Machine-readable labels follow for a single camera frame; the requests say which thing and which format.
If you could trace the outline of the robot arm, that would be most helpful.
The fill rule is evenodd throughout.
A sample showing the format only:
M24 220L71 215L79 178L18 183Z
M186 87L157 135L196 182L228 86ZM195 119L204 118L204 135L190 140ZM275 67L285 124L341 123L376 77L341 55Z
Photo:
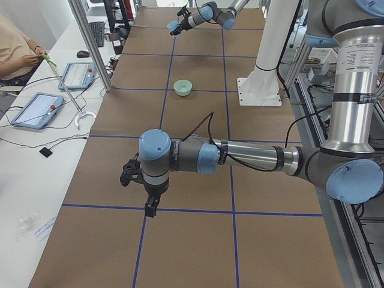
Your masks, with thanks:
M368 137L383 49L383 2L312 1L308 13L308 37L333 39L338 47L327 140L319 148L281 148L196 135L172 140L162 130L146 131L137 154L138 180L148 192L146 216L156 215L169 172L212 173L227 163L300 177L349 204L379 192L383 171Z
M187 6L183 6L177 12L177 16L182 16L183 19L172 21L167 25L170 35L176 37L182 31L193 29L203 23L218 24L225 30L230 30L235 24L235 18L239 12L248 4L248 1L233 1L232 4L226 9L218 8L215 1L204 3L197 11L192 13L188 10Z

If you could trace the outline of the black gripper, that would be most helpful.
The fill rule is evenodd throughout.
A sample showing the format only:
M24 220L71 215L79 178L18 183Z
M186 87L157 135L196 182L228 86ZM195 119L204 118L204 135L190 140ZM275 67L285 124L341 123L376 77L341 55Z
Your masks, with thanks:
M178 36L182 30L189 30L192 26L190 25L188 18L183 19L179 25L169 27L170 35L172 36Z
M154 185L147 182L144 183L144 188L148 193L148 197L144 206L146 217L155 217L157 214L157 208L160 204L161 194L165 193L169 187L169 182L163 182L162 184Z

